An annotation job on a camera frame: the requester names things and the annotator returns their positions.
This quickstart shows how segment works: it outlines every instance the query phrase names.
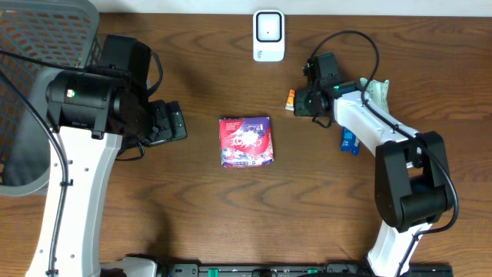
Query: black clamp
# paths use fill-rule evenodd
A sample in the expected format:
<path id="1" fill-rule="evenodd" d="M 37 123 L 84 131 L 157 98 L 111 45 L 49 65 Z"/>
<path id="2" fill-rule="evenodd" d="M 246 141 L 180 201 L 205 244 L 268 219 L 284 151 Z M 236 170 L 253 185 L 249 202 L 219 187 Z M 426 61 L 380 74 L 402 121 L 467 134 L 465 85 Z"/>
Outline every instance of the black clamp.
<path id="1" fill-rule="evenodd" d="M 60 186 L 61 187 L 69 187 L 69 186 L 73 186 L 73 185 L 74 185 L 74 180 L 73 179 L 70 180 L 70 182 L 63 182 L 63 181 L 60 182 Z"/>
<path id="2" fill-rule="evenodd" d="M 47 276 L 51 276 L 51 275 L 57 275 L 58 274 L 58 270 L 57 269 L 52 269 L 52 270 L 46 270 L 46 273 L 45 273 Z"/>

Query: wooden table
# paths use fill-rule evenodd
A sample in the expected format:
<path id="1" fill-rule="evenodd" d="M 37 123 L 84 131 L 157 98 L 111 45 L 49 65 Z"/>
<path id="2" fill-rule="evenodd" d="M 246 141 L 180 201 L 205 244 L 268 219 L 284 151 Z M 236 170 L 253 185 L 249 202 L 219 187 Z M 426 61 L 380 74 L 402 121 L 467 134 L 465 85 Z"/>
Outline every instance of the wooden table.
<path id="1" fill-rule="evenodd" d="M 254 62 L 250 15 L 101 15 L 100 34 L 137 37 L 161 57 L 165 79 L 152 99 L 179 100 L 189 137 L 117 162 L 101 227 L 102 262 L 129 252 L 203 263 L 325 263 L 361 260 L 381 224 L 374 157 L 340 151 L 328 130 L 284 109 L 304 87 L 306 58 L 325 36 L 354 29 L 381 52 L 391 113 L 446 142 L 461 213 L 449 232 L 425 236 L 413 262 L 449 262 L 456 276 L 492 271 L 492 27 L 489 18 L 288 16 L 284 61 Z M 374 66 L 369 44 L 334 39 L 347 80 Z M 151 80 L 157 79 L 153 66 Z M 218 120 L 271 117 L 275 162 L 223 169 Z M 0 275 L 30 265 L 45 198 L 0 198 Z M 448 212 L 436 225 L 450 218 Z"/>

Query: blue item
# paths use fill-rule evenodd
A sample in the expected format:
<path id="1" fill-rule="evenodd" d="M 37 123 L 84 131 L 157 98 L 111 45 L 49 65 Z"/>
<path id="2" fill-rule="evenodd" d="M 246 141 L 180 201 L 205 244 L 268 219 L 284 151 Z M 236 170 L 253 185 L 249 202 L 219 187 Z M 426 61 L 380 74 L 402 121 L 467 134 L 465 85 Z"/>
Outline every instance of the blue item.
<path id="1" fill-rule="evenodd" d="M 359 155 L 361 144 L 351 130 L 342 127 L 341 130 L 341 147 L 342 152 L 351 152 L 352 155 Z"/>

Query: white device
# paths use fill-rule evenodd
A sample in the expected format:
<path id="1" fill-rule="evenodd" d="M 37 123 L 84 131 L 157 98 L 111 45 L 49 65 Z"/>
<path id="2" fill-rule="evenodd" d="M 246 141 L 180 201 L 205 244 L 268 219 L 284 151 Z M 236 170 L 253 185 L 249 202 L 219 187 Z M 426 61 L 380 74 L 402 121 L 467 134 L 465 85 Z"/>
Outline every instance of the white device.
<path id="1" fill-rule="evenodd" d="M 279 62 L 285 53 L 285 16 L 278 10 L 260 10 L 253 15 L 253 59 Z"/>

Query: white wall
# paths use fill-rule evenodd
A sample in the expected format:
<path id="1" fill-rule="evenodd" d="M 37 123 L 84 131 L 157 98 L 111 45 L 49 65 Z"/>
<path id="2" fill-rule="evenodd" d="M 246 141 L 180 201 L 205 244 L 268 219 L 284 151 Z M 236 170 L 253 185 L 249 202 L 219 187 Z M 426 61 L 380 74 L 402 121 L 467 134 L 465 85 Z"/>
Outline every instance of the white wall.
<path id="1" fill-rule="evenodd" d="M 90 0 L 100 12 L 492 16 L 492 0 Z"/>

